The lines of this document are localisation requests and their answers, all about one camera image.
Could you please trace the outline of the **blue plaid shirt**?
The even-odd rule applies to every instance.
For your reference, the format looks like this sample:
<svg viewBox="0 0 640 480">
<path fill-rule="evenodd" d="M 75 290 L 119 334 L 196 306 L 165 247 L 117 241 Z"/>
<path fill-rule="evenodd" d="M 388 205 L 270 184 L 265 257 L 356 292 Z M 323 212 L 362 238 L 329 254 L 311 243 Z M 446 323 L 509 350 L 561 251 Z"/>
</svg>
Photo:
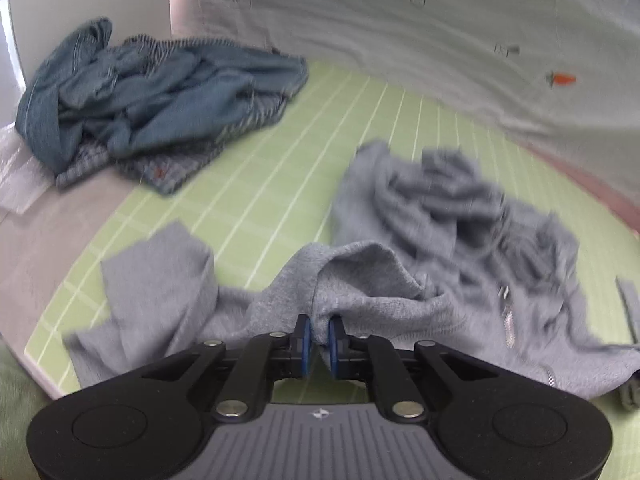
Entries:
<svg viewBox="0 0 640 480">
<path fill-rule="evenodd" d="M 62 87 L 84 129 L 58 188 L 114 166 L 160 195 L 178 191 L 230 143 L 276 124 L 308 79 L 303 58 L 227 39 L 140 35 L 101 52 Z"/>
</svg>

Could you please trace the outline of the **blue denim jacket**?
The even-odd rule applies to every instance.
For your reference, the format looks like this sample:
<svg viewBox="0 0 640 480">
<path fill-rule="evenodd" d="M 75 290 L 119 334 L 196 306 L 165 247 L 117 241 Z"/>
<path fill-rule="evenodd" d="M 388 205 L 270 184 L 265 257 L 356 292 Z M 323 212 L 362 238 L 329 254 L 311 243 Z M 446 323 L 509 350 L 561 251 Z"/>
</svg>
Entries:
<svg viewBox="0 0 640 480">
<path fill-rule="evenodd" d="M 282 116 L 306 84 L 299 56 L 222 38 L 111 46 L 113 24 L 96 18 L 66 36 L 21 97 L 15 128 L 54 174 L 95 140 L 111 159 L 224 142 Z"/>
</svg>

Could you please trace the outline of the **clear plastic bag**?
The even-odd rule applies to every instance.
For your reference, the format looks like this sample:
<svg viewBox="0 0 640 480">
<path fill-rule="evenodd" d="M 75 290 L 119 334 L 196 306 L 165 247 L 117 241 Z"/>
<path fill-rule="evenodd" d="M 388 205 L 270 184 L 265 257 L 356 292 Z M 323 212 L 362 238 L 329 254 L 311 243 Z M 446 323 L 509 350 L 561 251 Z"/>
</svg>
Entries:
<svg viewBox="0 0 640 480">
<path fill-rule="evenodd" d="M 1 129 L 1 208 L 24 214 L 53 183 L 49 170 L 35 158 L 13 124 Z"/>
</svg>

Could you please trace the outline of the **grey printed backdrop cloth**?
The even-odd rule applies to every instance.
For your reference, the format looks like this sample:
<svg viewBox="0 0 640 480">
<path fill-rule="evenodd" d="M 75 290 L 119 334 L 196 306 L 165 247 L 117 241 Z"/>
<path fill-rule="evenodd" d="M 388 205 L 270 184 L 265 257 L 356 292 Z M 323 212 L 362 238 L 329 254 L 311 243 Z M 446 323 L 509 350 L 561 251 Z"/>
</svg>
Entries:
<svg viewBox="0 0 640 480">
<path fill-rule="evenodd" d="M 177 36 L 326 58 L 639 196 L 639 0 L 169 0 Z"/>
</svg>

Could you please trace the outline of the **grey zip hoodie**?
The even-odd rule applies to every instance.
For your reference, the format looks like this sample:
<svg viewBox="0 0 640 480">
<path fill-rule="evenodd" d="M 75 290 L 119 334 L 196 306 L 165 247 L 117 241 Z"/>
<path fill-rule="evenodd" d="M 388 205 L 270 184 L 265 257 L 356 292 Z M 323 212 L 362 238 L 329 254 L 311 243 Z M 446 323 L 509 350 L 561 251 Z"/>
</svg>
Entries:
<svg viewBox="0 0 640 480">
<path fill-rule="evenodd" d="M 587 324 L 578 243 L 554 214 L 514 200 L 458 151 L 418 162 L 371 142 L 347 168 L 330 244 L 299 249 L 260 292 L 218 284 L 214 256 L 180 222 L 102 264 L 110 316 L 67 335 L 91 386 L 209 339 L 229 348 L 331 318 L 401 349 L 431 339 L 549 386 L 596 398 L 639 369 L 634 344 L 605 344 Z"/>
</svg>

